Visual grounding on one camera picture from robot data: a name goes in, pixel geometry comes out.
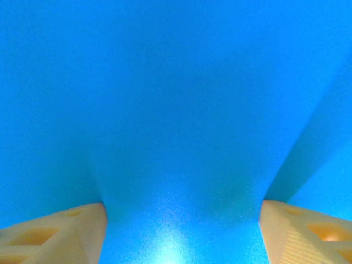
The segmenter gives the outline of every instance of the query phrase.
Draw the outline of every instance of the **blue wall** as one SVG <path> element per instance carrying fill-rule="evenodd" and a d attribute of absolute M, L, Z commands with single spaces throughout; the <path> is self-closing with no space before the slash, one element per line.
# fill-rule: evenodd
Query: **blue wall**
<path fill-rule="evenodd" d="M 261 201 L 351 43 L 339 0 L 3 1 L 0 227 L 103 201 L 101 263 L 268 263 Z M 352 219 L 351 151 L 290 202 Z"/>

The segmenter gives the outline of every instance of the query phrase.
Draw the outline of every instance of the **beige plastic piece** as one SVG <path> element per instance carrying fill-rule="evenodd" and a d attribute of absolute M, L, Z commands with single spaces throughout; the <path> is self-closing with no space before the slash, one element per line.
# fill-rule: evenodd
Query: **beige plastic piece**
<path fill-rule="evenodd" d="M 260 229 L 271 264 L 352 263 L 352 222 L 264 201 Z"/>
<path fill-rule="evenodd" d="M 106 224 L 91 203 L 0 229 L 0 264 L 97 264 Z"/>

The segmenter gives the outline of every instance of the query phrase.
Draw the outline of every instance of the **ridged texture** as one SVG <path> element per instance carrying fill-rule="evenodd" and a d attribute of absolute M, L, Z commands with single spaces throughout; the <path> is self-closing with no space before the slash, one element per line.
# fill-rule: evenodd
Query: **ridged texture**
<path fill-rule="evenodd" d="M 333 264 L 321 254 L 294 227 L 287 232 L 279 264 Z"/>

